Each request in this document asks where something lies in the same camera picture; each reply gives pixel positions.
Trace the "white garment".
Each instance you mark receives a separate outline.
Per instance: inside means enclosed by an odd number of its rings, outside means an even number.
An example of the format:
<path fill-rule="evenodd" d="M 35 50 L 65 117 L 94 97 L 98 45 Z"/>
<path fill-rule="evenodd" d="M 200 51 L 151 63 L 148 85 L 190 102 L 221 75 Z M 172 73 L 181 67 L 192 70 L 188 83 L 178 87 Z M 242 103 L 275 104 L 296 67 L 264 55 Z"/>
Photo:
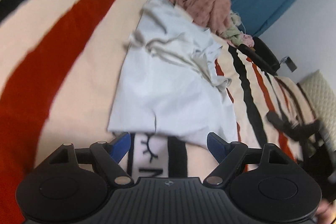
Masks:
<path fill-rule="evenodd" d="M 108 130 L 156 133 L 205 146 L 216 133 L 238 139 L 231 80 L 217 74 L 222 46 L 166 0 L 142 7 L 120 79 Z"/>

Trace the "cream quilted headboard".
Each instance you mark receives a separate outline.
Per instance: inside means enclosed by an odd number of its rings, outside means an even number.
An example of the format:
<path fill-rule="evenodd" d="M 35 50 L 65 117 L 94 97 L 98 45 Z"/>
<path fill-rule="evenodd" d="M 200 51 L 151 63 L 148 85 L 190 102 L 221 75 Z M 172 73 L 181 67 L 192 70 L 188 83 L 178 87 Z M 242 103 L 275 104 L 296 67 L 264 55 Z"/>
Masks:
<path fill-rule="evenodd" d="M 299 86 L 311 103 L 317 118 L 322 121 L 321 133 L 326 149 L 335 163 L 335 93 L 320 70 L 305 77 Z"/>

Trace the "black bag on bed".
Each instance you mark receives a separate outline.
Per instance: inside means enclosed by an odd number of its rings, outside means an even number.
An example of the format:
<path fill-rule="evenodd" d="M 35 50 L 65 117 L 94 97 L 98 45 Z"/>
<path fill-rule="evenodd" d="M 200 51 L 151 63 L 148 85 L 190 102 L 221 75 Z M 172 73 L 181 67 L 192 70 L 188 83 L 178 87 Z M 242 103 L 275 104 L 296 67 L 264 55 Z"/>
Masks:
<path fill-rule="evenodd" d="M 260 69 L 271 75 L 277 75 L 277 71 L 280 69 L 277 57 L 259 37 L 253 37 L 253 41 L 254 46 L 248 47 L 240 44 L 238 50 L 249 57 Z"/>

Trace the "green floral cloth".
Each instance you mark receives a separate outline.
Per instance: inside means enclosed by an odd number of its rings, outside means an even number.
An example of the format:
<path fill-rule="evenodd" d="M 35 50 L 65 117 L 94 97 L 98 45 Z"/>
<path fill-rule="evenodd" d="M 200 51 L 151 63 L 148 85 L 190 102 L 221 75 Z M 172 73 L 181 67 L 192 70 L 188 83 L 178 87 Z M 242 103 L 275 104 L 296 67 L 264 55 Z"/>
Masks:
<path fill-rule="evenodd" d="M 239 46 L 243 43 L 240 30 L 235 26 L 227 28 L 222 34 L 221 37 L 228 41 L 231 46 Z"/>

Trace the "striped cream red black blanket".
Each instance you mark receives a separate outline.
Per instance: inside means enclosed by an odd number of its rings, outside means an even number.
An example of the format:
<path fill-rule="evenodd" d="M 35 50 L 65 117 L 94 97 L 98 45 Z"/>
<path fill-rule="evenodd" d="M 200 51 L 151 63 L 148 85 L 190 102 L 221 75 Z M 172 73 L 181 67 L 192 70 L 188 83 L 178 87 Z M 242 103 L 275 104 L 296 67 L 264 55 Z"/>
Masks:
<path fill-rule="evenodd" d="M 18 184 L 63 143 L 89 147 L 114 139 L 107 131 L 128 38 L 146 0 L 1 1 L 1 223 L 25 221 Z M 262 129 L 295 161 L 299 143 L 276 130 L 268 111 L 295 125 L 316 120 L 304 93 L 289 78 L 263 72 L 220 37 L 218 75 L 232 79 L 238 141 L 260 148 Z M 217 165 L 205 148 L 175 137 L 131 135 L 121 166 L 138 176 L 199 177 Z"/>

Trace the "black wall plug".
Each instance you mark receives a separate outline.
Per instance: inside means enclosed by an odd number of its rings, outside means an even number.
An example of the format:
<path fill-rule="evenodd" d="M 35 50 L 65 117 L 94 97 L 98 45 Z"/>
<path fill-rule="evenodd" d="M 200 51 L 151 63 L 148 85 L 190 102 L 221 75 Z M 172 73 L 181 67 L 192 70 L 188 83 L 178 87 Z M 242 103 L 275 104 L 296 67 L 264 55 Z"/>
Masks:
<path fill-rule="evenodd" d="M 292 59 L 289 56 L 286 56 L 281 59 L 280 65 L 285 64 L 287 65 L 288 69 L 293 73 L 295 70 L 297 70 L 296 64 L 292 61 Z"/>

